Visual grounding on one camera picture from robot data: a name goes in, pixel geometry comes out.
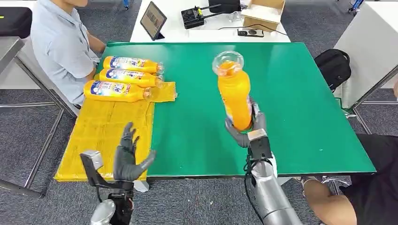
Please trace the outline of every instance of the tablet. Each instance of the tablet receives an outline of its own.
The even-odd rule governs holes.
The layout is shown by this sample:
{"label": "tablet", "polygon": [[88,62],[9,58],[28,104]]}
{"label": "tablet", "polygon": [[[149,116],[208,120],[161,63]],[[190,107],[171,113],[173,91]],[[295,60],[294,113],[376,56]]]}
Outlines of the tablet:
{"label": "tablet", "polygon": [[160,11],[155,3],[151,1],[141,19],[141,25],[151,37],[152,41],[164,38],[163,35],[160,34],[160,31],[166,19],[166,16]]}

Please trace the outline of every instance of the bottle label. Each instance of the bottle label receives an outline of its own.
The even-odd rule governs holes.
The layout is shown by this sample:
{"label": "bottle label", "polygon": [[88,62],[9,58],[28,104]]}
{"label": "bottle label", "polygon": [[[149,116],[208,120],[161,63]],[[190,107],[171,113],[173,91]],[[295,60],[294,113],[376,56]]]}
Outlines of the bottle label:
{"label": "bottle label", "polygon": [[144,75],[143,72],[128,71],[123,69],[110,69],[107,72],[107,78],[116,79],[116,80],[123,80],[127,76],[129,76],[132,79],[141,80],[143,75]]}
{"label": "bottle label", "polygon": [[112,68],[137,68],[144,67],[146,60],[127,58],[127,57],[112,57],[110,66]]}
{"label": "bottle label", "polygon": [[[225,99],[224,98],[222,98],[222,101],[223,101],[223,103],[224,103],[224,107],[225,107],[225,112],[226,112],[226,114],[227,114],[227,117],[232,121],[232,123],[233,123],[233,117],[232,117],[232,110],[231,110],[231,108],[227,105],[227,104],[225,104]],[[249,96],[247,96],[247,98],[246,98],[246,103],[247,103],[247,109],[248,109],[248,111],[249,111],[249,114],[250,114],[250,117],[252,116],[252,103],[250,102],[250,97]]]}
{"label": "bottle label", "polygon": [[127,95],[130,84],[94,81],[91,86],[93,95],[101,96],[120,96]]}

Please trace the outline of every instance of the orange juice bottle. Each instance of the orange juice bottle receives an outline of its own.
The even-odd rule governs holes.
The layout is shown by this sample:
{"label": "orange juice bottle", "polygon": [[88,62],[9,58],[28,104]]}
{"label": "orange juice bottle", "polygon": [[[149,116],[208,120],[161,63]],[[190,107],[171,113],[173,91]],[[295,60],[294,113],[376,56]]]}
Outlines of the orange juice bottle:
{"label": "orange juice bottle", "polygon": [[250,80],[242,70],[243,65],[243,56],[233,51],[222,52],[213,60],[213,71],[218,75],[218,89],[225,111],[234,127],[240,131],[252,125]]}
{"label": "orange juice bottle", "polygon": [[140,88],[130,83],[114,83],[91,80],[84,85],[86,98],[100,101],[135,102],[149,99],[151,88]]}
{"label": "orange juice bottle", "polygon": [[163,85],[162,76],[154,76],[149,73],[130,71],[125,69],[105,68],[99,73],[100,81],[120,83],[133,83],[141,88],[158,87]]}
{"label": "orange juice bottle", "polygon": [[108,56],[104,59],[103,65],[104,68],[126,69],[150,74],[163,73],[162,63],[137,58]]}

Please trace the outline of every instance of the yellow cloth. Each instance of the yellow cloth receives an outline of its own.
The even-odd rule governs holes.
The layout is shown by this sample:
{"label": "yellow cloth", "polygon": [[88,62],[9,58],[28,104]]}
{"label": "yellow cloth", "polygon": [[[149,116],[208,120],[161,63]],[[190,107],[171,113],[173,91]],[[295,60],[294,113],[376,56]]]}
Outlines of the yellow cloth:
{"label": "yellow cloth", "polygon": [[[166,82],[151,101],[174,101],[175,82]],[[85,150],[101,152],[104,166],[98,170],[106,180],[113,179],[113,160],[125,125],[132,121],[137,129],[136,161],[142,162],[149,153],[152,137],[154,103],[134,103],[86,99],[70,135],[61,164],[55,174],[57,181],[84,181],[87,176],[80,159]],[[146,171],[138,180],[146,180]]]}

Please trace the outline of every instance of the light blue shirt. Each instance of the light blue shirt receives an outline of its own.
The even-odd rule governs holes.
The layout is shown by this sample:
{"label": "light blue shirt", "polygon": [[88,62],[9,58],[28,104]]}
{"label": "light blue shirt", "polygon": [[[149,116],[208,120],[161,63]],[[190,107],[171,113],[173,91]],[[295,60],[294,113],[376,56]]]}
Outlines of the light blue shirt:
{"label": "light blue shirt", "polygon": [[100,61],[76,9],[69,15],[50,0],[38,0],[31,27],[33,52],[50,80],[73,104],[84,100],[85,78]]}

